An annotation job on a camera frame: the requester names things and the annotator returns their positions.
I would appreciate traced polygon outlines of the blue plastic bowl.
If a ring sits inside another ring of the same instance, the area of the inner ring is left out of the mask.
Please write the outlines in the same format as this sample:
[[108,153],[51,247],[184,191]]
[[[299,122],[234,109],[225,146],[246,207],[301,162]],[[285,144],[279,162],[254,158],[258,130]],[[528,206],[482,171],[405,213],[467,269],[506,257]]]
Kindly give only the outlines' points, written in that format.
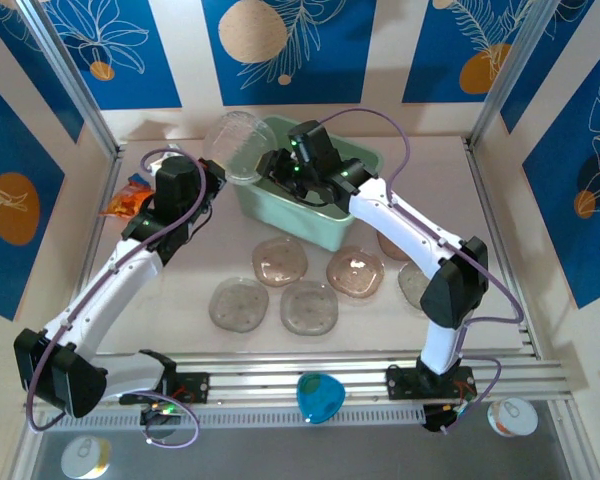
[[296,400],[306,423],[327,422],[338,413],[345,397],[344,385],[325,373],[304,373],[297,383]]

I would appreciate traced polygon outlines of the pink translucent plastic plate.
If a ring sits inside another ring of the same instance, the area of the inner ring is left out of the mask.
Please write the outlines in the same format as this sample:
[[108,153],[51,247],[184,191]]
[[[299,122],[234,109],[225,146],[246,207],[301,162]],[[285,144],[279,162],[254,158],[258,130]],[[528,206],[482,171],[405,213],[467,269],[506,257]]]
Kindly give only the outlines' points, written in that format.
[[308,270],[302,245],[291,237],[277,237],[258,244],[252,252],[255,277],[265,286],[283,287],[301,280]]
[[376,232],[376,237],[381,251],[389,258],[399,262],[409,262],[411,260],[411,257],[409,255],[407,255],[404,251],[402,251],[397,245],[395,245],[391,240],[389,240],[385,235],[383,235],[379,231]]
[[326,268],[329,284],[337,291],[357,299],[374,295],[385,275],[383,262],[359,246],[338,250]]

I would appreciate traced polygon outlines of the white tin can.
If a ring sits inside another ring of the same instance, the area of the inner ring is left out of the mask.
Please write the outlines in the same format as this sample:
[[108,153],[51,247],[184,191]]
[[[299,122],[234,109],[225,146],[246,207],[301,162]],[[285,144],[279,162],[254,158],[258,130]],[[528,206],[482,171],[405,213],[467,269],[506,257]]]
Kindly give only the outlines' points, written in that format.
[[493,402],[487,410],[487,419],[499,435],[512,438],[533,434],[539,418],[533,405],[524,399],[509,397]]
[[97,480],[106,473],[112,454],[107,439],[83,435],[74,438],[61,456],[61,470],[71,480]]

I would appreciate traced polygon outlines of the aluminium frame post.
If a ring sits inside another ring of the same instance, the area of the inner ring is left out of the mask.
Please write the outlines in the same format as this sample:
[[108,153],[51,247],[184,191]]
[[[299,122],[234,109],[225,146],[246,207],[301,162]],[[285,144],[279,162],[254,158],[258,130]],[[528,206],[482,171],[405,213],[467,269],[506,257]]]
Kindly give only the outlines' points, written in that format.
[[487,133],[491,122],[499,114],[540,41],[559,2],[560,0],[534,0],[532,2],[529,15],[522,22],[505,63],[501,67],[492,89],[487,94],[471,133],[466,139],[469,152],[475,152]]
[[38,0],[15,0],[19,13],[54,70],[64,90],[79,110],[94,138],[110,161],[115,162],[119,145],[69,51]]

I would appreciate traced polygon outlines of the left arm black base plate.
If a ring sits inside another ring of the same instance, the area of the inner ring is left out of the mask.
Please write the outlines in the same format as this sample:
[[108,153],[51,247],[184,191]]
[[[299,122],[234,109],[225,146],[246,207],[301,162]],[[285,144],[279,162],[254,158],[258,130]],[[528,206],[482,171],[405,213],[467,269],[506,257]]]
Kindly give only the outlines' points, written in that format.
[[176,372],[170,380],[162,380],[153,391],[185,404],[206,404],[209,383],[209,373]]

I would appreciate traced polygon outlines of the green plastic bin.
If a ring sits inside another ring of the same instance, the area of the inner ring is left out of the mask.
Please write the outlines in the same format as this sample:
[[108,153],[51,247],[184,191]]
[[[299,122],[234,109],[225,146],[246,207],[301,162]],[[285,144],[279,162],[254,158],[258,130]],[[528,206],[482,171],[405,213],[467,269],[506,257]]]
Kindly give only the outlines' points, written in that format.
[[[276,138],[277,145],[290,149],[287,132],[299,122],[280,115],[263,118]],[[331,135],[332,144],[343,159],[359,158],[365,165],[381,173],[384,158],[379,151],[357,141]],[[296,203],[292,196],[269,180],[251,185],[234,185],[242,213],[276,227],[309,243],[335,252],[343,245],[356,219],[337,206],[320,208]]]

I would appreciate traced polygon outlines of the orange snack bag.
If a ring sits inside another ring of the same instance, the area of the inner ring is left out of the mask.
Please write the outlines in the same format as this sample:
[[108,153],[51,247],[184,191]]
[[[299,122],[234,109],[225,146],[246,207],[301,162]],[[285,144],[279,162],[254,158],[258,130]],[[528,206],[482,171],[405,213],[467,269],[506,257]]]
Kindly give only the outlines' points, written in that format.
[[137,215],[142,205],[154,195],[150,183],[139,173],[132,174],[126,184],[109,200],[99,212],[103,217],[131,219]]

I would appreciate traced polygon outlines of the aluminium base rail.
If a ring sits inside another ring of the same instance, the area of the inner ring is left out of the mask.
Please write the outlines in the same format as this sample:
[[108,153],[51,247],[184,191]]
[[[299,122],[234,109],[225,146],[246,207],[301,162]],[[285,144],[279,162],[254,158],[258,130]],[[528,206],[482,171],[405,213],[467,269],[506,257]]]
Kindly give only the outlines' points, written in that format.
[[[347,405],[388,402],[385,371],[391,365],[413,367],[415,354],[406,351],[296,354],[175,354],[168,355],[179,372],[210,374],[208,404],[229,407],[289,406],[301,374],[324,372],[344,384]],[[566,371],[557,360],[504,356],[500,379],[489,400],[520,396],[530,400],[572,397]]]

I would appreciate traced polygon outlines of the clear plastic plate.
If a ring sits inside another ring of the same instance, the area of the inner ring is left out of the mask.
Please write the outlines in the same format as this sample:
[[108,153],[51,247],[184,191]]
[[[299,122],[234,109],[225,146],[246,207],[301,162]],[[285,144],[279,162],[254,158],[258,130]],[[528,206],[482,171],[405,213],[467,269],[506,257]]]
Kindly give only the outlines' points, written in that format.
[[209,307],[209,317],[217,327],[247,333],[263,321],[269,306],[268,291],[259,282],[234,277],[222,281],[214,290]]
[[282,325],[299,336],[321,336],[330,332],[339,318],[335,291],[318,281],[289,285],[280,303]]
[[202,157],[222,167],[227,182],[251,185],[262,178],[257,170],[261,157],[277,148],[276,136],[263,120],[248,112],[232,111],[206,134]]
[[421,297],[430,280],[414,263],[406,263],[398,273],[398,285],[407,302],[417,310],[422,310]]

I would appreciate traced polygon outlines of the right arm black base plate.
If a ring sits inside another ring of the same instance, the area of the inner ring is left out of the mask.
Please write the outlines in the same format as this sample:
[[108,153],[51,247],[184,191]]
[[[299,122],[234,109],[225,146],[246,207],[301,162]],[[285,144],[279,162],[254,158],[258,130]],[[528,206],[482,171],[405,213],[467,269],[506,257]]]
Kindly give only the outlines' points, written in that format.
[[469,401],[477,397],[473,377],[472,369],[466,366],[438,376],[393,364],[385,371],[385,384],[390,400]]

